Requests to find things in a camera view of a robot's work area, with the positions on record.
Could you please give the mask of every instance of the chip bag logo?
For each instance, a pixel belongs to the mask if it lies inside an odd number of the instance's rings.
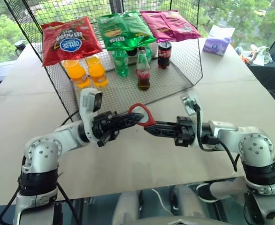
[[[73,28],[63,30],[60,35],[56,37],[53,49],[55,50],[60,47],[62,50],[72,53],[81,47],[82,41],[84,40],[86,40],[86,38],[80,31]]]

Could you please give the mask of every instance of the bottle label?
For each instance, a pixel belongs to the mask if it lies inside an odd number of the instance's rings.
[[[81,84],[81,83],[84,83],[84,82],[86,81],[87,77],[88,77],[88,75],[85,74],[85,75],[83,75],[83,76],[80,77],[80,78],[72,78],[72,81],[73,81],[74,83]]]
[[[146,79],[150,76],[150,70],[136,70],[137,77],[140,79]]]
[[[161,58],[169,58],[171,56],[171,49],[169,50],[158,50],[158,56]]]

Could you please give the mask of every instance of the wire mesh basket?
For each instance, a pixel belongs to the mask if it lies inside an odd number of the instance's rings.
[[[111,53],[106,50],[101,38],[96,19],[99,16],[111,13],[123,13],[129,11],[167,11],[178,10],[178,12],[195,27],[198,24],[199,0],[4,0],[15,21],[19,25],[28,42],[31,44],[36,55],[42,61],[42,29],[41,25],[54,21],[67,22],[82,16],[88,16],[94,28],[95,34],[102,46],[103,52],[98,53],[107,74],[113,73],[114,64]],[[153,58],[157,57],[157,44],[151,44]],[[136,58],[130,58],[129,63],[134,64]],[[53,66],[45,67],[49,79],[61,100],[62,105],[71,115],[78,109],[78,98],[80,90],[74,87],[68,77],[65,69],[58,63]],[[202,78],[202,68],[199,52],[199,42],[195,40],[186,40],[179,43],[172,43],[171,66],[169,69],[171,75],[168,79],[156,77],[160,83],[155,89],[147,92],[132,91],[131,83],[135,78],[127,81],[127,88],[123,87],[122,82],[116,75],[112,75],[109,88],[103,89],[103,110],[116,110],[122,113],[127,105],[132,101],[141,101],[144,104],[156,101],[171,94],[194,86]],[[165,71],[157,71],[151,65],[151,74],[163,76]],[[76,114],[72,120],[80,119]]]

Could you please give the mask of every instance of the metal wire rack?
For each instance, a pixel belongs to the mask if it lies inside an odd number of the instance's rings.
[[[198,24],[199,0],[4,0],[15,21],[19,25],[28,42],[31,44],[36,55],[42,61],[42,29],[41,25],[54,21],[67,22],[82,16],[88,16],[94,28],[96,36],[104,50],[101,61],[106,71],[114,69],[111,54],[108,54],[104,42],[100,36],[96,18],[111,13],[123,13],[129,11],[166,11],[178,10],[179,13],[192,23],[195,27]],[[175,43],[174,49],[178,49],[172,55],[177,59],[172,60],[173,64],[187,78],[190,85],[195,85],[202,78],[202,68],[199,53],[199,42],[189,42],[190,49],[182,51],[180,45]],[[153,52],[157,45],[151,46]],[[61,64],[45,67],[49,79],[58,94],[68,115],[78,109],[76,89],[69,79]],[[79,119],[79,115],[72,117],[72,120]]]

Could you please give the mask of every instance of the cola can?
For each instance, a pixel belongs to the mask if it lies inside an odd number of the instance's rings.
[[[170,65],[171,43],[160,42],[158,44],[158,67],[166,69]]]

